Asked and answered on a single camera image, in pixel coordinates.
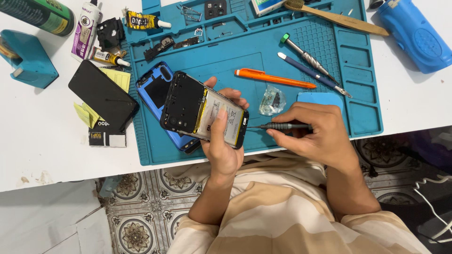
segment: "blue silicone repair mat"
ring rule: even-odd
[[[159,61],[165,61],[172,71],[184,71],[200,81],[206,81],[215,75],[218,78],[215,90],[231,87],[242,91],[242,97],[250,103],[249,126],[271,121],[271,117],[258,113],[267,83],[234,76],[236,69],[262,70],[269,75],[309,81],[317,85],[316,89],[304,89],[269,82],[286,95],[287,104],[283,112],[297,100],[300,92],[336,93],[277,56],[278,52],[282,52],[309,66],[291,48],[279,43],[284,33],[290,33],[293,42],[317,58],[353,95],[352,99],[341,96],[345,108],[344,122],[350,137],[374,135],[383,131],[368,35],[316,16],[300,12],[292,14],[292,11],[285,8],[257,18],[250,0],[226,0],[226,15],[205,20],[204,2],[205,0],[183,2],[184,6],[203,13],[201,22],[196,22],[181,15],[177,8],[182,4],[180,2],[160,7],[158,1],[143,0],[143,14],[156,15],[159,19],[170,22],[172,27],[149,30],[125,28],[127,41],[122,42],[122,48],[128,52],[125,60],[132,63],[132,68],[127,68],[132,75],[129,93],[140,104],[140,110],[133,121],[142,165],[204,158],[201,149],[191,155],[177,150],[158,120],[136,94],[135,80]],[[320,0],[309,6],[338,14],[343,12],[343,15],[350,13],[350,17],[366,20],[363,0]],[[225,24],[212,29],[212,25],[219,22]],[[203,30],[199,44],[179,49],[171,47],[151,61],[144,59],[143,52],[154,47],[162,37],[170,35],[178,43],[194,37],[196,28]],[[277,148],[273,139],[263,130],[247,131],[243,146],[245,152]]]

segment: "orange pen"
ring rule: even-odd
[[[240,76],[240,77],[245,77],[245,78],[265,80],[265,81],[271,81],[271,82],[276,82],[276,83],[281,83],[281,84],[286,84],[286,85],[301,86],[301,87],[305,87],[305,88],[316,88],[317,87],[313,83],[267,75],[267,74],[265,74],[265,71],[258,71],[258,70],[248,69],[248,68],[242,68],[240,70],[235,70],[234,74],[236,74],[237,76]]]

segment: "beige shirt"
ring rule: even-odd
[[[169,254],[430,253],[391,212],[336,221],[319,188],[323,165],[282,152],[250,161],[235,177],[221,225],[183,217]]]

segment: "wooden brush handle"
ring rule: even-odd
[[[301,8],[302,12],[310,13],[312,15],[324,18],[326,20],[329,20],[333,23],[343,25],[345,27],[358,30],[361,32],[369,33],[369,34],[375,34],[380,36],[389,36],[388,31],[386,31],[384,28],[369,24],[367,22],[361,21],[359,19],[354,19],[351,17],[339,15],[336,13],[326,12],[322,10],[317,10],[311,7],[308,7],[306,5],[303,5]]]

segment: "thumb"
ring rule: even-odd
[[[292,152],[296,153],[303,153],[305,150],[305,141],[302,140],[302,138],[295,138],[292,136],[287,136],[286,134],[273,130],[268,129],[267,134],[273,137],[275,139],[276,144],[280,147],[284,147],[288,150],[291,150]]]
[[[222,107],[210,130],[210,151],[215,153],[225,144],[224,132],[226,130],[227,112]]]

